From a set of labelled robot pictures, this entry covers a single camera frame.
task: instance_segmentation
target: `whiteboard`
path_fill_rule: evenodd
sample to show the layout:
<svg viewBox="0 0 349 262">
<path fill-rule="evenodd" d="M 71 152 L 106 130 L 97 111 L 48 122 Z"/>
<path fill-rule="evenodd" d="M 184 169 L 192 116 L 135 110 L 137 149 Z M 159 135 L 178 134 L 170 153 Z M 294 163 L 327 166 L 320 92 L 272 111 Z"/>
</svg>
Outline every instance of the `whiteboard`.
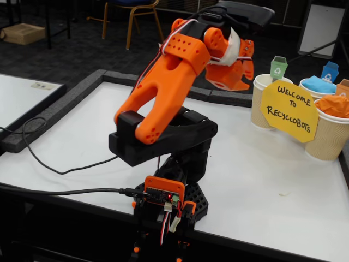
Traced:
<svg viewBox="0 0 349 262">
<path fill-rule="evenodd" d="M 312 4 L 301 39 L 299 53 L 310 52 L 337 39 L 345 9 Z M 332 58 L 334 46 L 314 53 L 314 56 Z"/>
<path fill-rule="evenodd" d="M 31 145 L 47 165 L 65 171 L 115 155 L 108 135 L 131 87 L 103 82 Z M 146 115 L 154 100 L 139 113 Z M 348 262 L 349 190 L 338 160 L 309 158 L 304 144 L 251 124 L 251 109 L 187 98 L 184 106 L 218 124 L 207 170 L 199 181 L 208 213 L 195 230 L 332 262 Z M 161 157 L 161 164 L 166 157 Z M 0 157 L 0 182 L 36 190 L 136 187 L 154 174 L 157 159 L 130 167 L 121 159 L 57 175 L 28 149 Z M 67 195 L 133 214 L 132 199 L 115 193 Z"/>
<path fill-rule="evenodd" d="M 17 121 L 61 86 L 0 74 L 0 127 L 6 128 Z"/>
</svg>

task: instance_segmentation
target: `black cable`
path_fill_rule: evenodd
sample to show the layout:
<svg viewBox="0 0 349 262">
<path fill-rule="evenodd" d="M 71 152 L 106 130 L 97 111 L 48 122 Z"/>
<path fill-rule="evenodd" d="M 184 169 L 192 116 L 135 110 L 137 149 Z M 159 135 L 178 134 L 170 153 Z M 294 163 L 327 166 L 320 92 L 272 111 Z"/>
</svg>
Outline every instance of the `black cable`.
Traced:
<svg viewBox="0 0 349 262">
<path fill-rule="evenodd" d="M 30 122 L 32 122 L 32 121 L 34 121 L 34 120 L 43 120 L 44 123 L 43 123 L 38 129 L 36 129 L 36 130 L 34 130 L 34 131 L 28 131 L 28 132 L 26 132 L 26 126 L 27 126 L 27 124 L 30 123 Z M 70 169 L 70 170 L 65 171 L 65 172 L 59 172 L 59 171 L 57 171 L 57 170 L 55 170 L 55 169 L 49 167 L 48 165 L 44 164 L 44 163 L 35 155 L 35 153 L 34 153 L 33 150 L 31 149 L 31 147 L 30 147 L 30 145 L 29 145 L 29 143 L 28 143 L 28 141 L 27 141 L 27 139 L 26 139 L 26 134 L 31 134 L 31 133 L 40 131 L 40 130 L 42 130 L 42 129 L 46 126 L 46 124 L 47 124 L 47 121 L 46 121 L 46 119 L 44 119 L 43 117 L 34 117 L 34 118 L 29 119 L 27 122 L 24 123 L 22 132 L 11 131 L 11 130 L 8 130 L 8 129 L 3 128 L 3 127 L 0 127 L 0 129 L 4 130 L 4 131 L 6 131 L 6 132 L 12 133 L 12 134 L 22 134 L 24 143 L 25 143 L 26 146 L 28 147 L 28 149 L 29 149 L 30 153 L 32 154 L 32 156 L 33 156 L 42 166 L 44 166 L 45 168 L 47 168 L 47 169 L 49 169 L 49 170 L 51 170 L 51 171 L 53 171 L 53 172 L 55 172 L 55 173 L 57 173 L 57 174 L 59 174 L 59 175 L 65 175 L 65 174 L 70 173 L 70 172 L 73 172 L 73 171 L 78 171 L 78 170 L 83 170 L 83 169 L 92 168 L 92 167 L 94 167 L 94 166 L 102 165 L 102 164 L 108 163 L 108 162 L 110 162 L 110 161 L 112 161 L 112 160 L 118 158 L 118 156 L 116 156 L 116 157 L 112 157 L 112 158 L 110 158 L 110 159 L 108 159 L 108 160 L 105 160 L 105 161 L 102 161 L 102 162 L 98 162 L 98 163 L 95 163 L 95 164 L 92 164 L 92 165 L 83 166 L 83 167 L 81 167 L 81 168 L 73 168 L 73 169 Z"/>
<path fill-rule="evenodd" d="M 142 190 L 137 190 L 133 188 L 93 188 L 93 189 L 82 189 L 82 190 L 72 190 L 72 191 L 40 191 L 40 190 L 31 190 L 26 188 L 13 188 L 13 187 L 4 187 L 0 186 L 0 190 L 16 193 L 28 193 L 28 194 L 39 194 L 39 195 L 78 195 L 78 194 L 87 194 L 87 193 L 119 193 L 126 195 L 127 197 L 133 198 L 143 198 L 149 197 L 150 194 L 143 192 Z"/>
<path fill-rule="evenodd" d="M 25 188 L 3 187 L 3 186 L 0 186 L 0 189 L 4 191 L 10 191 L 10 192 L 30 193 L 30 194 L 40 194 L 40 195 L 77 195 L 77 194 L 99 193 L 99 192 L 109 192 L 109 193 L 121 192 L 121 189 L 114 189 L 114 188 L 94 188 L 94 189 L 56 191 L 56 192 L 31 190 L 31 189 L 25 189 Z"/>
</svg>

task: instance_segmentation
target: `white tape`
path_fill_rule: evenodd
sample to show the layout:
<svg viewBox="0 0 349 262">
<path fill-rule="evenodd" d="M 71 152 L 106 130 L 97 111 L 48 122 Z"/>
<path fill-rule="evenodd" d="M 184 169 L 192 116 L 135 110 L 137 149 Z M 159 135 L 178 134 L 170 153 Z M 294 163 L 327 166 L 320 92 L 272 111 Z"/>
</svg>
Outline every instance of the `white tape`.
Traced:
<svg viewBox="0 0 349 262">
<path fill-rule="evenodd" d="M 231 28 L 230 36 L 229 36 L 229 45 L 224 55 L 222 56 L 220 61 L 211 60 L 209 63 L 217 64 L 220 66 L 231 66 L 238 59 L 239 51 L 240 51 L 240 37 L 234 31 L 234 29 Z"/>
<path fill-rule="evenodd" d="M 172 233 L 176 232 L 176 227 L 179 224 L 179 222 L 180 222 L 180 217 L 175 216 L 174 220 L 170 226 L 170 232 L 172 232 Z"/>
</svg>

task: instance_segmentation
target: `orange paper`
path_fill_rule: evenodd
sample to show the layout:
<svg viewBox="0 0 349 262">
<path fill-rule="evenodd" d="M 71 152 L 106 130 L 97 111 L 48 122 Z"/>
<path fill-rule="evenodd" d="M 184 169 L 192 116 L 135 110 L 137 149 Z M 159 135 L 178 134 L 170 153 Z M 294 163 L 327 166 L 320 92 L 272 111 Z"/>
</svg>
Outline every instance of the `orange paper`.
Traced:
<svg viewBox="0 0 349 262">
<path fill-rule="evenodd" d="M 349 99 L 344 96 L 324 96 L 316 102 L 316 107 L 325 114 L 349 118 Z"/>
</svg>

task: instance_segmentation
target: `red wire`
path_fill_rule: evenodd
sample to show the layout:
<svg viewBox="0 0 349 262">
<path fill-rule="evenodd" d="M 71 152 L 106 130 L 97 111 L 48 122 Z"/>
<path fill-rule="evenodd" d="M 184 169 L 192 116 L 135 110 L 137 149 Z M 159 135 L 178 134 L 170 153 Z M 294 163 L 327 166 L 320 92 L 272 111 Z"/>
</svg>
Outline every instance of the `red wire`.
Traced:
<svg viewBox="0 0 349 262">
<path fill-rule="evenodd" d="M 182 210 L 180 209 L 180 200 L 178 201 L 177 209 L 178 209 L 178 216 L 177 217 L 182 217 Z"/>
<path fill-rule="evenodd" d="M 165 215 L 164 215 L 163 226 L 161 227 L 161 233 L 160 233 L 160 245 L 161 246 L 163 245 L 163 241 L 164 241 L 163 233 L 164 233 L 164 230 L 165 230 L 165 224 L 166 224 L 168 215 L 169 215 L 169 213 L 166 212 Z"/>
<path fill-rule="evenodd" d="M 167 233 L 169 232 L 170 230 L 170 223 L 171 223 L 171 213 L 169 215 L 169 218 L 168 218 L 169 221 L 167 221 Z"/>
</svg>

